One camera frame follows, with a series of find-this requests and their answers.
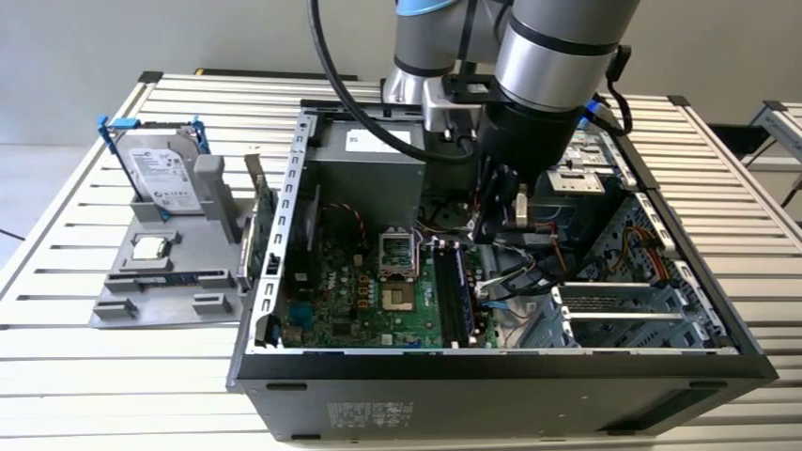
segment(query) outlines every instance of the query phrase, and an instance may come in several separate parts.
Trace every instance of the open computer chassis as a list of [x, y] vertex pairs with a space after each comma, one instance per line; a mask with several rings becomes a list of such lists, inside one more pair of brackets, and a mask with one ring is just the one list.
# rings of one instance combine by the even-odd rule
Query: open computer chassis
[[[420, 110], [365, 111], [440, 145]], [[228, 380], [277, 440], [653, 435], [776, 378], [624, 137], [577, 131], [551, 196], [528, 199], [544, 231], [499, 234], [541, 250], [585, 236], [565, 255], [581, 270], [505, 303], [508, 284], [476, 290], [513, 267], [503, 248], [386, 228], [470, 180], [448, 170], [302, 104]]]

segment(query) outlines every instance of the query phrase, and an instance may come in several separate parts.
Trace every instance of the aluminum table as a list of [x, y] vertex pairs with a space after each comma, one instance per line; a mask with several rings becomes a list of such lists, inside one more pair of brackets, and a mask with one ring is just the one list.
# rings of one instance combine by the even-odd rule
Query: aluminum table
[[[376, 101], [374, 83], [350, 83]], [[655, 439], [310, 443], [312, 448], [802, 449], [802, 232], [675, 99], [628, 96], [631, 141], [780, 380]], [[300, 99], [333, 100], [322, 81], [164, 75], [138, 83], [117, 117], [200, 115], [234, 196], [261, 155], [278, 185]], [[100, 141], [0, 273], [0, 442], [14, 449], [273, 449], [245, 396], [226, 394], [236, 324], [96, 331], [85, 324], [132, 219], [132, 189]]]

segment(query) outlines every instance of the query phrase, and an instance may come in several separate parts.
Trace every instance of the white wall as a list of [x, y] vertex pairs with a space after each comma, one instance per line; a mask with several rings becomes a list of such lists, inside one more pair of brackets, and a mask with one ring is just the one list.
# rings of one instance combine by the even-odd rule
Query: white wall
[[[378, 79], [390, 0], [321, 4], [340, 71]], [[800, 22], [799, 0], [643, 0], [623, 90], [684, 94], [717, 121], [745, 120], [763, 99], [802, 100]], [[0, 0], [0, 143], [89, 143], [142, 70], [197, 67], [318, 71], [304, 2]]]

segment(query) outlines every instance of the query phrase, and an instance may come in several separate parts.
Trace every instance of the floor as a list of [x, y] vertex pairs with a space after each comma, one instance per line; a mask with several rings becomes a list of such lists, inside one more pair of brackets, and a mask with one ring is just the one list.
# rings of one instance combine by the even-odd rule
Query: floor
[[[89, 147], [0, 145], [0, 228], [25, 237]], [[0, 234], [0, 269], [19, 241]]]

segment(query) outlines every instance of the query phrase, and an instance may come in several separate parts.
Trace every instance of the sticker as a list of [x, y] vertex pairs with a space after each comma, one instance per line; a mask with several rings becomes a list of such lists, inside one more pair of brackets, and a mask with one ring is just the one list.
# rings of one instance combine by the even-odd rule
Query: sticker
[[134, 281], [138, 284], [166, 284], [165, 277], [136, 277]]
[[[412, 142], [410, 132], [389, 132], [405, 144]], [[345, 134], [345, 152], [398, 153], [365, 129], [353, 129]]]
[[487, 94], [489, 92], [487, 86], [484, 86], [481, 83], [469, 83], [465, 87], [466, 92], [470, 94]]
[[405, 428], [412, 419], [412, 402], [329, 402], [332, 428]]
[[567, 148], [565, 158], [569, 158], [571, 160], [573, 158], [581, 158], [581, 152], [579, 150], [576, 150], [575, 148]]
[[153, 203], [172, 213], [200, 210], [184, 161], [168, 148], [132, 148], [133, 171]]

